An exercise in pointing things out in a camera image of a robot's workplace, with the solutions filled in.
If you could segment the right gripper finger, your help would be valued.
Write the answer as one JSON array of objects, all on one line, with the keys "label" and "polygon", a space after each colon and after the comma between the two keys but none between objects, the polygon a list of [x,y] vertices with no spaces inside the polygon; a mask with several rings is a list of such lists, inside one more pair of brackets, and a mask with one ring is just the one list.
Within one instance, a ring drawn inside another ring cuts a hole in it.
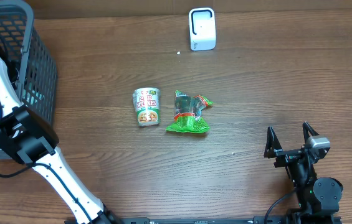
[{"label": "right gripper finger", "polygon": [[275,134],[273,127],[269,126],[267,129],[267,142],[264,151],[264,157],[274,158],[283,151],[282,146]]},{"label": "right gripper finger", "polygon": [[317,136],[318,133],[310,126],[310,124],[305,121],[302,124],[304,142],[307,142],[308,138],[311,136]]}]

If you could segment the grey plastic shopping basket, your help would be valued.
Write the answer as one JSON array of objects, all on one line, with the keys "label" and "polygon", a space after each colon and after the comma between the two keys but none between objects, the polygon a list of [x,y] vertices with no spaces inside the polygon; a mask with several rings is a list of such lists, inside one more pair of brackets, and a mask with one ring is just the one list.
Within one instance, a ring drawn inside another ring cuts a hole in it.
[{"label": "grey plastic shopping basket", "polygon": [[[34,13],[24,1],[0,1],[0,46],[15,73],[10,82],[21,103],[52,126],[57,66],[34,28]],[[0,149],[0,159],[12,159]]]}]

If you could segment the green chip bag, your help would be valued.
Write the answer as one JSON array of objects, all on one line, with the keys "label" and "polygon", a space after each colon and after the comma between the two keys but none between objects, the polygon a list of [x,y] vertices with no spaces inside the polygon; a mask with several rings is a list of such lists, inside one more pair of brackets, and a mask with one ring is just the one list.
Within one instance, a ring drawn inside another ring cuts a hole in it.
[{"label": "green chip bag", "polygon": [[202,95],[191,97],[176,90],[174,97],[174,122],[166,131],[177,133],[203,134],[210,130],[210,126],[202,117],[202,110],[213,104]]}]

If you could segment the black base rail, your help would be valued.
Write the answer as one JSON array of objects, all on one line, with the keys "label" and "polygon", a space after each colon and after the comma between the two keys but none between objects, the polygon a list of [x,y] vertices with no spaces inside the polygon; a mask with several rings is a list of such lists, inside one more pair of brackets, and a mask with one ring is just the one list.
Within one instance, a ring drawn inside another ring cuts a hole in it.
[{"label": "black base rail", "polygon": [[[121,221],[125,224],[263,224],[264,217],[256,216],[253,218],[244,219],[154,219],[148,218],[122,218]],[[65,224],[76,224],[76,221],[66,220]],[[287,223],[286,218],[282,216],[271,216],[268,217],[268,224],[285,224]],[[334,217],[336,224],[342,224],[340,217]]]}]

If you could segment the white barcode scanner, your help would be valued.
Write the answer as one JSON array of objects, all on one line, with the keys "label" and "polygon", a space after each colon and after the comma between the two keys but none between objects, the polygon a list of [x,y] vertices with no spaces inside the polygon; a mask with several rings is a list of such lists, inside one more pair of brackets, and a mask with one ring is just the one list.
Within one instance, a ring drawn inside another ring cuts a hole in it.
[{"label": "white barcode scanner", "polygon": [[216,46],[216,19],[213,9],[200,7],[189,12],[189,36],[192,51],[212,50]]}]

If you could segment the cup noodles container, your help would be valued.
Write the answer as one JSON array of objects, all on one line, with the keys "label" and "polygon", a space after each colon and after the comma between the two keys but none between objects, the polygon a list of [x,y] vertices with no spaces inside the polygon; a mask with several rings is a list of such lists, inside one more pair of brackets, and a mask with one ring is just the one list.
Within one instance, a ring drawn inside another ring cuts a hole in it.
[{"label": "cup noodles container", "polygon": [[153,126],[160,123],[160,90],[157,88],[139,88],[133,93],[133,106],[140,126]]}]

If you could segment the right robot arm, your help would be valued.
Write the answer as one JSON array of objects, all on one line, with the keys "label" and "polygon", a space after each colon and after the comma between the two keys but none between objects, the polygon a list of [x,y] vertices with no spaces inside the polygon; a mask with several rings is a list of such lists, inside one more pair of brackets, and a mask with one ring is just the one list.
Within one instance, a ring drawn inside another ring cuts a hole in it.
[{"label": "right robot arm", "polygon": [[[308,122],[302,124],[304,144],[289,151],[282,149],[278,137],[269,126],[264,157],[274,158],[274,167],[284,167],[293,183],[293,190],[266,211],[262,223],[341,223],[334,214],[339,211],[343,185],[331,177],[317,177],[314,164],[323,159],[331,147],[330,140],[318,134]],[[271,211],[283,200],[297,196],[298,208],[291,208],[282,217],[271,216]]]}]

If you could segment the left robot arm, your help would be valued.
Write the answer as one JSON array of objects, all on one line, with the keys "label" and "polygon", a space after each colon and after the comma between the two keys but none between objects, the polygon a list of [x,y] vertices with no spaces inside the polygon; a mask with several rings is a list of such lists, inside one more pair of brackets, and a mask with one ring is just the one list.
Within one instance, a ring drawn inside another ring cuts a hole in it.
[{"label": "left robot arm", "polygon": [[39,173],[71,209],[76,223],[121,223],[70,168],[52,126],[16,96],[9,79],[16,71],[0,46],[0,149],[25,166],[11,176],[29,169]]}]

